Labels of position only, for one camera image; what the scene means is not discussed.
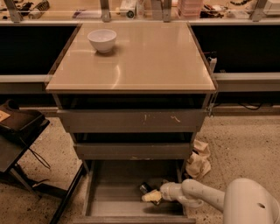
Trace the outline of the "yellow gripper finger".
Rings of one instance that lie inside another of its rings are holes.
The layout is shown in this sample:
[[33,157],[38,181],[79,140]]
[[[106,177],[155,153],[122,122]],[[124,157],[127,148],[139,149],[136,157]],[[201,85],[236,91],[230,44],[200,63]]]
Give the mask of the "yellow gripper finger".
[[155,202],[159,203],[162,199],[161,192],[158,190],[152,190],[151,192],[147,192],[145,195],[142,196],[142,201],[144,202]]

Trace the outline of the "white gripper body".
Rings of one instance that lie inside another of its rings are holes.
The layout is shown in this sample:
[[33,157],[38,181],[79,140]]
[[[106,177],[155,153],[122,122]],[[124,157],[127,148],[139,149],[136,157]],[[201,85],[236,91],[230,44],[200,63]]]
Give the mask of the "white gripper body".
[[180,201],[183,197],[181,184],[167,182],[160,186],[162,198],[167,201]]

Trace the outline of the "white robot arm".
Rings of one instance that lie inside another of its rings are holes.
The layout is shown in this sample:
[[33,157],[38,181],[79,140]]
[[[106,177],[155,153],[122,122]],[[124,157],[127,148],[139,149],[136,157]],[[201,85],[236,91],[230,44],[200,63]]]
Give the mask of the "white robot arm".
[[178,201],[186,207],[199,207],[201,201],[223,213],[223,224],[280,224],[280,204],[263,186],[248,178],[233,180],[225,192],[195,179],[166,182],[160,190],[142,196],[142,201]]

